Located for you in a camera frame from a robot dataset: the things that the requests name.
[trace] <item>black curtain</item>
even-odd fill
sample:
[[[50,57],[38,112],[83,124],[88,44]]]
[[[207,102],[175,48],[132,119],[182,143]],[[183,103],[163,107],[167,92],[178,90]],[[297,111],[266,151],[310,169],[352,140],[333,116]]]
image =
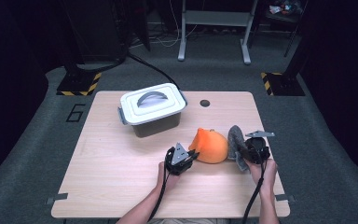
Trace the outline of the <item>black curtain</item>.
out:
[[[358,165],[358,4],[330,2],[301,76],[329,129]]]
[[[79,61],[60,2],[48,3],[62,21],[69,48]],[[47,38],[40,6],[39,1],[0,0],[0,164],[43,101],[48,89],[46,72],[62,66]]]

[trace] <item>hazard tape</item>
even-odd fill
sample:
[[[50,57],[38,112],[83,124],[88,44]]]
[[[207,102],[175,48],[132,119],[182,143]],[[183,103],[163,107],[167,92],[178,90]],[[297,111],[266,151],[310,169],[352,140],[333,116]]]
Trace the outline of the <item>hazard tape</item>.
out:
[[[272,91],[271,85],[269,84],[269,79],[267,75],[276,75],[281,76],[282,73],[261,73],[261,78],[263,78],[264,87],[266,88],[268,95],[274,95],[274,92]]]
[[[89,87],[88,91],[57,91],[57,95],[75,96],[75,95],[92,95],[97,88],[98,81],[100,80],[101,73],[98,73]]]

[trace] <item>gray cloth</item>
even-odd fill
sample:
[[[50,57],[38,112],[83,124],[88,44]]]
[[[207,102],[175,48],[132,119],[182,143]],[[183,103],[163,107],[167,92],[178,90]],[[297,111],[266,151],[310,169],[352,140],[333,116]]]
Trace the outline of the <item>gray cloth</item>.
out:
[[[228,156],[229,160],[235,160],[241,171],[248,170],[249,167],[240,154],[241,149],[245,149],[245,139],[242,131],[237,125],[232,126],[228,131]]]

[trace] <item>wooden table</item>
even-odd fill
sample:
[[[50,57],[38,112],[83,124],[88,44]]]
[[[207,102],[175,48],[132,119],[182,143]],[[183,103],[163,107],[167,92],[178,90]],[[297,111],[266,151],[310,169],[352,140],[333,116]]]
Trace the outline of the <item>wooden table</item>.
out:
[[[96,94],[59,191],[68,193],[67,199],[52,207],[55,218],[122,217],[155,187],[158,163],[167,150],[177,142],[188,148],[199,127],[224,136],[233,125],[244,134],[264,131],[250,92],[185,91],[188,106],[179,126],[138,138],[117,114],[124,93]],[[210,106],[201,106],[201,100]],[[241,172],[235,161],[194,161],[175,189],[164,195],[155,218],[241,218],[254,190],[250,173]],[[274,191],[284,194],[278,174]],[[276,202],[276,209],[279,217],[290,213],[287,201]],[[249,217],[258,217],[259,210],[257,197]]]

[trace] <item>orange sponge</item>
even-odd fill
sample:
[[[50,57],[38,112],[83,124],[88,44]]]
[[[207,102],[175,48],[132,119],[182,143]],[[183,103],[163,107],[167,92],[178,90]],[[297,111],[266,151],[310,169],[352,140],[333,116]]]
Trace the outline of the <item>orange sponge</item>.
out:
[[[227,158],[228,141],[221,133],[198,128],[197,134],[188,149],[196,149],[196,152],[200,153],[197,157],[199,161],[218,163]]]

